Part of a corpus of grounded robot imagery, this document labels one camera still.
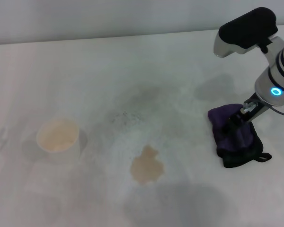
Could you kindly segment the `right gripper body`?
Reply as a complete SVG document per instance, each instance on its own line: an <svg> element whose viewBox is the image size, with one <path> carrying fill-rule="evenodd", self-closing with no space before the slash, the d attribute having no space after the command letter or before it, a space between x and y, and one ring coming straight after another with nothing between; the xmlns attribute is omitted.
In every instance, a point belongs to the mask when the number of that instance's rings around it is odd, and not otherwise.
<svg viewBox="0 0 284 227"><path fill-rule="evenodd" d="M240 109L239 115L244 122L251 122L267 110L267 103L261 100L257 94L254 93L243 103L243 107Z"/></svg>

